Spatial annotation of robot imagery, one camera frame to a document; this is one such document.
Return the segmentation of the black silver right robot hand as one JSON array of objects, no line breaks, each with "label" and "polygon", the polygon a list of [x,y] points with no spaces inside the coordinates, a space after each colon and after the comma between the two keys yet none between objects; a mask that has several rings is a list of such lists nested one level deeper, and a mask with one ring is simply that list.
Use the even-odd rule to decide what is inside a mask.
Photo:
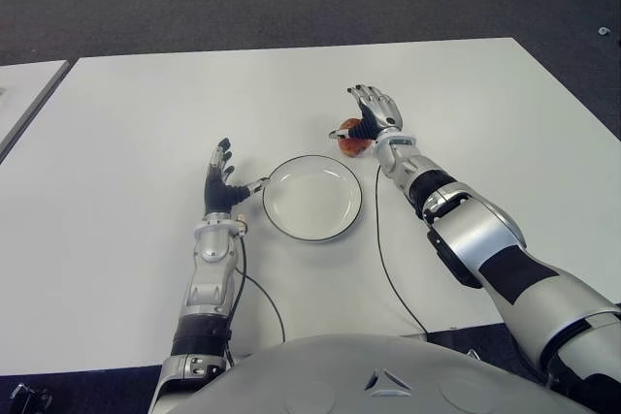
[{"label": "black silver right robot hand", "polygon": [[384,131],[401,131],[402,116],[393,99],[374,86],[356,84],[347,89],[361,112],[360,122],[347,129],[334,130],[334,140],[361,139],[374,141]]}]

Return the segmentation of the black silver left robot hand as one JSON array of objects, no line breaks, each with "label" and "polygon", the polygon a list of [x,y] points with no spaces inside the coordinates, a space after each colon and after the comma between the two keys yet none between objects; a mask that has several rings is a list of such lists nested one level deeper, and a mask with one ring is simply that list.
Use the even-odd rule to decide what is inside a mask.
[{"label": "black silver left robot hand", "polygon": [[253,194],[261,192],[268,184],[267,177],[261,177],[245,185],[232,185],[228,178],[235,171],[234,166],[228,166],[232,157],[231,143],[228,138],[222,139],[210,159],[204,187],[205,214],[229,214],[232,207],[242,203]]}]

